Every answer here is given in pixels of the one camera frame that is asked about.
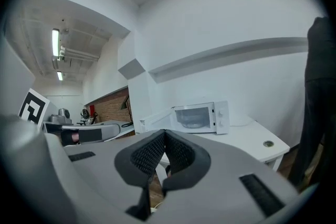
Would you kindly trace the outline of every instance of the black shirt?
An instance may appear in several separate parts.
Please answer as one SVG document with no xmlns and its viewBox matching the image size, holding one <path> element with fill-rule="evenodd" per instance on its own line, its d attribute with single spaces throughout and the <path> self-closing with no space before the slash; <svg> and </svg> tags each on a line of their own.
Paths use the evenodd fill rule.
<svg viewBox="0 0 336 224">
<path fill-rule="evenodd" d="M 329 18 L 317 17 L 308 30 L 308 58 L 305 81 L 336 79 L 336 43 Z"/>
</svg>

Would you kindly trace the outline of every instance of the black slot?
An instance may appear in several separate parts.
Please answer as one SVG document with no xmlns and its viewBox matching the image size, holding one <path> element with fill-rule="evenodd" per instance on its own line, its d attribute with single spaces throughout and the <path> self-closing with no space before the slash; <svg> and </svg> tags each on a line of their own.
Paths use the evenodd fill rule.
<svg viewBox="0 0 336 224">
<path fill-rule="evenodd" d="M 75 154 L 75 155 L 69 155 L 69 159 L 72 162 L 75 161 L 79 161 L 81 159 L 86 159 L 89 157 L 95 156 L 95 153 L 93 153 L 92 151 L 87 151 L 87 152 L 83 152 L 83 153 L 79 153 L 79 154 Z"/>
<path fill-rule="evenodd" d="M 256 175 L 246 175 L 239 179 L 266 217 L 273 215 L 285 206 Z"/>
</svg>

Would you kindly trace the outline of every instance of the black pants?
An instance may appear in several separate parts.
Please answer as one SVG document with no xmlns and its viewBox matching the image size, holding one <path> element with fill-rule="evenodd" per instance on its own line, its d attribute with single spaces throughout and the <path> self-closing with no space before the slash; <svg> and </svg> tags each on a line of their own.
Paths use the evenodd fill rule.
<svg viewBox="0 0 336 224">
<path fill-rule="evenodd" d="M 307 81 L 305 88 L 305 117 L 302 136 L 298 154 L 288 177 L 294 186 L 299 186 L 302 182 L 304 173 L 323 135 L 325 137 L 322 156 L 311 177 L 310 185 L 320 181 L 328 167 L 335 146 L 335 134 L 331 129 L 336 114 L 336 79 Z"/>
</svg>

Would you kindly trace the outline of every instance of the red object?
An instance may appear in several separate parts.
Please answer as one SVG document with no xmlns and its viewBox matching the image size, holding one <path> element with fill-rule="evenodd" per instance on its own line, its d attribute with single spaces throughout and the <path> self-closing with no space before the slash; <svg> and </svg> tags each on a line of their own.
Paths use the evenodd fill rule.
<svg viewBox="0 0 336 224">
<path fill-rule="evenodd" d="M 91 117 L 93 117 L 93 114 L 94 114 L 94 107 L 95 107 L 94 104 L 92 104 L 92 105 L 90 106 L 90 116 L 91 116 Z"/>
</svg>

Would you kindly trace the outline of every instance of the brick wall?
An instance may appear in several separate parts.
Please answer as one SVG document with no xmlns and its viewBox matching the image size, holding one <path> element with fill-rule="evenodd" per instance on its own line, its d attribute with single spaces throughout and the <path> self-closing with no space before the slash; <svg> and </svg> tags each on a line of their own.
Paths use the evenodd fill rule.
<svg viewBox="0 0 336 224">
<path fill-rule="evenodd" d="M 87 104 L 86 108 L 90 112 L 89 106 L 94 105 L 95 111 L 99 114 L 101 122 L 108 120 L 131 121 L 128 109 L 120 110 L 122 103 L 128 95 L 128 88 L 125 88 Z M 132 114 L 130 99 L 128 99 L 127 103 Z"/>
</svg>

